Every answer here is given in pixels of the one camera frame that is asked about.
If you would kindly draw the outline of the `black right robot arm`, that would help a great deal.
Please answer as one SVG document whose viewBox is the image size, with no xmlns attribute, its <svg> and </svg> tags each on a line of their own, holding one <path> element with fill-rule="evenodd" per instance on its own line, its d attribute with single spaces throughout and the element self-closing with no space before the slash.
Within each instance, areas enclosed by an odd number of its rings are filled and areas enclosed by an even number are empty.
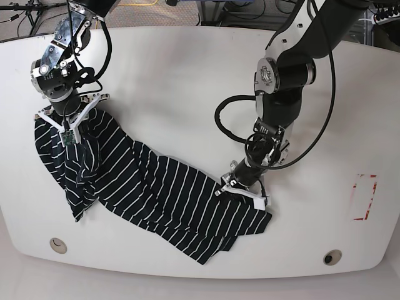
<svg viewBox="0 0 400 300">
<path fill-rule="evenodd" d="M 101 87 L 88 92 L 78 90 L 85 84 L 98 83 L 108 68 L 112 43 L 104 18 L 117 5 L 118 1 L 67 1 L 67 16 L 56 26 L 42 58 L 32 63 L 32 85 L 51 104 L 35 117 L 57 129 L 63 146 L 81 142 L 81 123 L 98 103 L 109 99 L 108 94 L 101 94 Z M 107 43 L 106 58 L 99 71 L 84 67 L 78 60 L 89 44 L 93 21 L 100 22 Z"/>
</svg>

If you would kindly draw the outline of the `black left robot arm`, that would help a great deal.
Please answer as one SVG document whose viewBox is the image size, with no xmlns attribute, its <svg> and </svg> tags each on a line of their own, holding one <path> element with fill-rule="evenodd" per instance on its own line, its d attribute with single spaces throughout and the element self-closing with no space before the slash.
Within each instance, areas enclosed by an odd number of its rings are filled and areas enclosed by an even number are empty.
<svg viewBox="0 0 400 300">
<path fill-rule="evenodd" d="M 222 176 L 222 186 L 216 190 L 216 196 L 240 194 L 251 198 L 255 209 L 266 208 L 270 197 L 265 188 L 261 188 L 260 194 L 250 192 L 249 188 L 260 183 L 267 171 L 286 169 L 298 163 L 320 140 L 336 98 L 333 49 L 370 5 L 370 1 L 297 1 L 257 64 L 254 95 L 231 96 L 215 110 L 214 120 L 219 130 L 244 144 L 246 155 L 241 162 L 231 163 L 231 170 Z M 331 68 L 331 101 L 326 119 L 311 145 L 296 159 L 286 162 L 291 129 L 301 110 L 303 89 L 316 79 L 315 59 L 325 57 L 329 58 Z M 258 118 L 247 139 L 225 128 L 220 118 L 228 104 L 238 101 L 256 103 Z"/>
</svg>

